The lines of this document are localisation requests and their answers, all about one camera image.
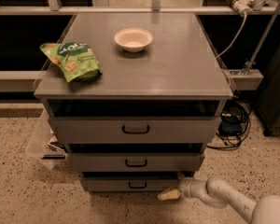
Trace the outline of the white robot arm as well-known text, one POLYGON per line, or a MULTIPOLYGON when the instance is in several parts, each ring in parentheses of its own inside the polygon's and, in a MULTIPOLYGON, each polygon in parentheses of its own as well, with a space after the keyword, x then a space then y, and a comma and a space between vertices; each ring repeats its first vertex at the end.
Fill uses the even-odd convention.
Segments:
POLYGON ((216 176, 206 180, 184 177, 176 187, 168 188, 158 195, 160 201, 180 197, 196 198, 218 209, 229 205, 247 224, 280 224, 280 196, 268 195, 255 202, 216 176))

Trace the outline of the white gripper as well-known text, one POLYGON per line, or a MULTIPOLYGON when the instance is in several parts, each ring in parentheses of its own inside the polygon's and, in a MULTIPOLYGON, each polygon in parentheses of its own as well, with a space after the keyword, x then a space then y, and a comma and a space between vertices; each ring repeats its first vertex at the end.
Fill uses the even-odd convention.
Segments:
POLYGON ((158 195, 160 201, 176 200, 181 196, 183 198, 201 199, 207 194, 206 182, 195 179, 192 177, 186 177, 182 172, 177 172, 178 189, 169 188, 158 195))

